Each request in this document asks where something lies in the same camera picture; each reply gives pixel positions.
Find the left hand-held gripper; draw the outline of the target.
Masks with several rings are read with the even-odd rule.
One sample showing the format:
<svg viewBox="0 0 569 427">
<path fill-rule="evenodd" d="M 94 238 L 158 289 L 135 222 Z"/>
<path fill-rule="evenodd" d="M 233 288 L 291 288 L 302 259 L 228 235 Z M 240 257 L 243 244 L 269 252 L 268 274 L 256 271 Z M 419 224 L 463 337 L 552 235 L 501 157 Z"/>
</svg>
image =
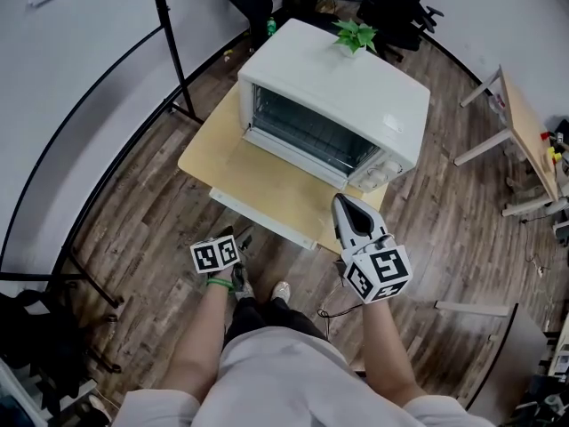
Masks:
<svg viewBox="0 0 569 427">
<path fill-rule="evenodd" d="M 226 227 L 217 237 L 193 244 L 190 253 L 198 274 L 211 275 L 240 262 L 231 226 Z"/>
</svg>

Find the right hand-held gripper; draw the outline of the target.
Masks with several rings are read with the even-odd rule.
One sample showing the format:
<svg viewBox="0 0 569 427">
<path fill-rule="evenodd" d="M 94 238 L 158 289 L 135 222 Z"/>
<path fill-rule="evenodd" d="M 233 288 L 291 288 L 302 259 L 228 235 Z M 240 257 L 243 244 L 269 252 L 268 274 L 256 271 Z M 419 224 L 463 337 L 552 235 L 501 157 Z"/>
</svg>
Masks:
<svg viewBox="0 0 569 427">
<path fill-rule="evenodd" d="M 346 268 L 341 277 L 346 285 L 363 304 L 401 294 L 413 278 L 412 266 L 381 214 L 357 197 L 338 193 L 333 197 L 332 215 L 336 238 L 344 249 L 341 260 Z M 356 246 L 357 242 L 367 243 Z"/>
</svg>

